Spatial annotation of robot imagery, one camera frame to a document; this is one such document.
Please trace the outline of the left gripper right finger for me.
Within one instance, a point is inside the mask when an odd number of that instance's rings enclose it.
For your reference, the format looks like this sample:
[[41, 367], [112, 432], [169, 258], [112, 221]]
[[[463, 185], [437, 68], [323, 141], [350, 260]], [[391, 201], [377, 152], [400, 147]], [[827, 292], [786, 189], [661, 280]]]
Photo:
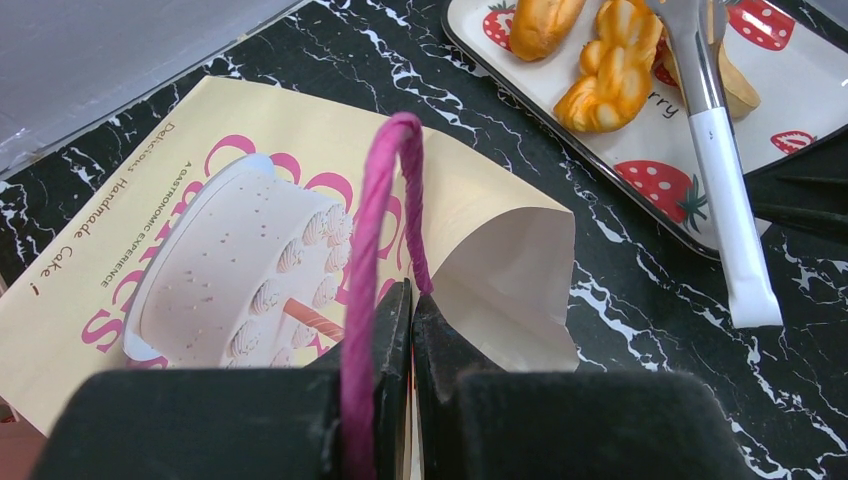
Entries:
[[423, 296], [412, 349], [427, 479], [749, 479], [718, 402], [676, 372], [503, 370]]

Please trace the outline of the white strawberry print tray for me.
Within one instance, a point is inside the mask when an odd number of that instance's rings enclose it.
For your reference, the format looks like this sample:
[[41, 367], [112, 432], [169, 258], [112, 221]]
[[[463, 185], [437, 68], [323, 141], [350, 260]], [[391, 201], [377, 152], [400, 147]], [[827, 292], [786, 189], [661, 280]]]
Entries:
[[[510, 1], [450, 1], [442, 26], [535, 117], [575, 148], [641, 208], [692, 250], [716, 258], [684, 102], [663, 65], [639, 115], [605, 134], [573, 134], [553, 114], [575, 82], [583, 46], [596, 36], [597, 1], [585, 3], [572, 30], [545, 59], [510, 50]], [[840, 130], [847, 131], [847, 24], [818, 1], [742, 1], [728, 9], [727, 53], [761, 103], [734, 124], [744, 176]]]

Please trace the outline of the tan fake croissant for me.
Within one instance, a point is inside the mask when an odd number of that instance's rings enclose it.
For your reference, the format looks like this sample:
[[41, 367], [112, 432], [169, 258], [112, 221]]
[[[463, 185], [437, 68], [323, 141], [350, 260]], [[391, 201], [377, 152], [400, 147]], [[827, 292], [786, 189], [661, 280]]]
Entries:
[[760, 96], [729, 60], [724, 45], [719, 48], [718, 66], [724, 88], [725, 107], [732, 120], [744, 119], [760, 106]]

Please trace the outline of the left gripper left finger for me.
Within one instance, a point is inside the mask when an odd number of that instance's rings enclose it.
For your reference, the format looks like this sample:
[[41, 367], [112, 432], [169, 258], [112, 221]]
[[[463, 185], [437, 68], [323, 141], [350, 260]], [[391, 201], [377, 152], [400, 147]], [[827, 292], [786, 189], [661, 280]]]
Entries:
[[68, 402], [35, 479], [345, 479], [340, 348], [302, 368], [112, 370]]

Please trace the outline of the orange braided fake bread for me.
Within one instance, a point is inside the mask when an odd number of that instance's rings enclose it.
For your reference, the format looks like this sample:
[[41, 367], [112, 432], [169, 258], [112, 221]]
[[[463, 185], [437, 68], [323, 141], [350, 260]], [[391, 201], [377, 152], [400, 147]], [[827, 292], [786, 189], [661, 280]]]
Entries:
[[579, 57], [579, 76], [553, 108], [572, 132], [608, 133], [631, 122], [652, 90], [651, 68], [663, 33], [642, 1], [604, 2], [595, 17], [597, 38]]

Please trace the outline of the pink and tan paper bag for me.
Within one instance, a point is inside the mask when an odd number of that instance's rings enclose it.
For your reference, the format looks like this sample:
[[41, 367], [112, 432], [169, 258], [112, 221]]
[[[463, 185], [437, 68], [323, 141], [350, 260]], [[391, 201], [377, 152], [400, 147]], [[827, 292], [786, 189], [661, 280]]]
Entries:
[[208, 77], [1, 298], [1, 475], [112, 370], [302, 368], [375, 318], [372, 474], [415, 444], [432, 297], [507, 371], [571, 371], [573, 214], [413, 114]]

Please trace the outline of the metal tongs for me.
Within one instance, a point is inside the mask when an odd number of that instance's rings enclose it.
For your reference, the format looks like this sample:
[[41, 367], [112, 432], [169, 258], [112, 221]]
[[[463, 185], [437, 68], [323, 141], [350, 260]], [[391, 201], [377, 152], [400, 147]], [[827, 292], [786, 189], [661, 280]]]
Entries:
[[719, 68], [727, 12], [721, 1], [648, 1], [662, 21], [678, 72], [706, 190], [729, 310], [736, 328], [781, 326], [749, 203]]

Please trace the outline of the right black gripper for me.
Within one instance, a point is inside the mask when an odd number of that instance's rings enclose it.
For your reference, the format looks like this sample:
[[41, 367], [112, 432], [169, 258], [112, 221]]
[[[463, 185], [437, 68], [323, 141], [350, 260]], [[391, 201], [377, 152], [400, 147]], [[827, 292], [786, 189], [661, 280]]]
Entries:
[[755, 217], [825, 240], [847, 242], [845, 129], [747, 173], [745, 184]]

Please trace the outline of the long orange fake baguette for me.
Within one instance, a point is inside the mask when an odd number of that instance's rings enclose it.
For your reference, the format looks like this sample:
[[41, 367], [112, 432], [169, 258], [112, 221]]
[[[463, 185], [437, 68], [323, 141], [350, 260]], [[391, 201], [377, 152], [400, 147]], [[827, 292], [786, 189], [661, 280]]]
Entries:
[[510, 48], [520, 60], [547, 58], [573, 28], [584, 0], [519, 0], [510, 33]]

